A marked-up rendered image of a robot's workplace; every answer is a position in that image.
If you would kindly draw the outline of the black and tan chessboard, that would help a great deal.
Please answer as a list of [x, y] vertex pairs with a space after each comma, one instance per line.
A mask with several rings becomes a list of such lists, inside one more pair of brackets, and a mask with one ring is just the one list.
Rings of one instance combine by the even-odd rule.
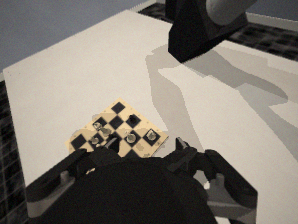
[[[130, 122], [130, 115], [136, 118], [135, 123]], [[168, 137], [168, 135], [119, 97], [65, 142], [70, 154], [80, 148], [86, 148], [87, 152], [91, 152], [94, 151], [97, 144], [103, 145], [111, 141], [109, 136], [103, 136], [102, 131], [94, 127], [95, 123], [100, 123], [102, 127], [109, 128], [111, 130], [110, 134], [119, 138], [120, 149], [118, 155], [125, 158], [151, 157]], [[129, 143], [127, 141], [127, 137], [123, 134], [125, 130], [136, 136], [135, 142]], [[156, 135], [155, 140], [149, 140], [146, 136], [150, 130]], [[92, 141], [88, 140], [89, 137], [98, 138], [99, 142], [93, 144]]]

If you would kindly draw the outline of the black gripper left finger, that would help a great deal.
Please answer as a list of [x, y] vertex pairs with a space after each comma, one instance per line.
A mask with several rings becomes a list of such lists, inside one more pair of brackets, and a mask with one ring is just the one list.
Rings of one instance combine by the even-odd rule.
[[88, 169], [128, 162], [118, 155], [119, 149], [119, 138], [113, 138], [91, 152], [85, 148], [75, 150], [30, 183], [26, 187], [29, 224], [33, 224]]

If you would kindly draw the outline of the black pawn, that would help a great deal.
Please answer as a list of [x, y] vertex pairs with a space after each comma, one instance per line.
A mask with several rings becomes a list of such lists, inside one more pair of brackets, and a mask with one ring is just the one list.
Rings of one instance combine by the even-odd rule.
[[117, 136], [114, 136], [112, 134], [109, 135], [109, 138], [112, 140], [113, 138], [118, 138]]
[[135, 123], [136, 122], [136, 118], [134, 118], [132, 115], [130, 115], [129, 118], [130, 118], [130, 122], [131, 123]]

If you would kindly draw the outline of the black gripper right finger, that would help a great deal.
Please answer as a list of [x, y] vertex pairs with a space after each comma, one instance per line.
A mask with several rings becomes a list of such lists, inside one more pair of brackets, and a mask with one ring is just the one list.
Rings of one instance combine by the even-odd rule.
[[205, 189], [207, 204], [213, 215], [227, 218], [230, 224], [256, 224], [257, 190], [217, 151], [197, 152], [196, 148], [176, 138], [175, 150], [151, 164], [171, 172], [179, 168], [192, 177], [197, 170], [204, 171], [210, 184], [210, 188]]

